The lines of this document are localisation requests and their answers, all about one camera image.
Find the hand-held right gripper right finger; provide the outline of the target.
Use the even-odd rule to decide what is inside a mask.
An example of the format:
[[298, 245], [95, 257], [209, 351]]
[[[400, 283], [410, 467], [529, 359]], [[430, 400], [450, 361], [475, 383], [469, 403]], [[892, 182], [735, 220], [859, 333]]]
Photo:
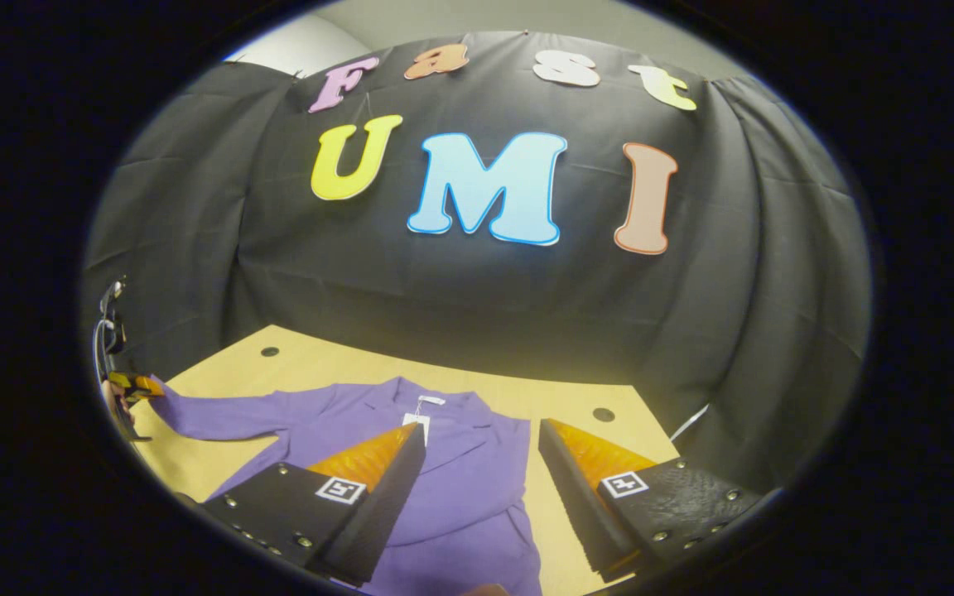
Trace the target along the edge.
[[687, 458], [655, 463], [556, 419], [541, 420], [538, 448], [588, 565], [604, 580], [690, 559], [764, 502]]

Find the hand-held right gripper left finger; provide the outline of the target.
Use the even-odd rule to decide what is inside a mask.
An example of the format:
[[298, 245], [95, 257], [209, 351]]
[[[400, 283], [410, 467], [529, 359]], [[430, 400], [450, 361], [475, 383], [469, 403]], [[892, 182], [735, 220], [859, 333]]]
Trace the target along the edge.
[[275, 463], [198, 504], [275, 560], [367, 584], [426, 457], [420, 424], [395, 427], [302, 468]]

